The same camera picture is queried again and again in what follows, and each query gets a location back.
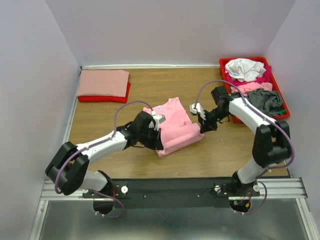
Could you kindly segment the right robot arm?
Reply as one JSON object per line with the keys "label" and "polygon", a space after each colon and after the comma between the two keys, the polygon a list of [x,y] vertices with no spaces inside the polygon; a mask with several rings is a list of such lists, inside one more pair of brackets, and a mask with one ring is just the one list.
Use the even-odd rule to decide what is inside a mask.
{"label": "right robot arm", "polygon": [[198,117],[200,133],[215,131],[222,119],[232,115],[240,119],[253,133],[252,158],[234,172],[227,184],[215,187],[217,193],[241,196],[250,190],[267,171],[291,163],[295,151],[286,121],[276,121],[254,107],[241,93],[228,93],[224,86],[211,91],[216,108],[205,110],[199,102],[190,105],[190,113]]}

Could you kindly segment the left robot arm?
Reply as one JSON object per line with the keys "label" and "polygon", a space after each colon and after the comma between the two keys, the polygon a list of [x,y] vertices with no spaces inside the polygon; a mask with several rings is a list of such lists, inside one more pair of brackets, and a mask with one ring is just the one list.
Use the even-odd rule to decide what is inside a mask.
{"label": "left robot arm", "polygon": [[88,167],[138,143],[144,148],[162,150],[160,125],[165,120],[164,115],[155,111],[141,111],[133,121],[116,127],[103,137],[78,145],[65,142],[45,169],[45,174],[54,183],[58,194],[68,196],[77,190],[87,190],[101,198],[107,197],[114,189],[112,179],[102,170],[89,171]]}

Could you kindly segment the light pink t-shirt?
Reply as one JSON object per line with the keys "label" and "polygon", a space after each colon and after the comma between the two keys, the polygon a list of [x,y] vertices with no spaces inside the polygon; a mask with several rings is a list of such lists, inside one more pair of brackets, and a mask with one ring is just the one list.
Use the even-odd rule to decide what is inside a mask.
{"label": "light pink t-shirt", "polygon": [[168,99],[165,104],[155,106],[153,110],[156,114],[165,116],[165,121],[160,124],[163,149],[156,151],[160,158],[204,138],[199,125],[191,121],[178,97]]}

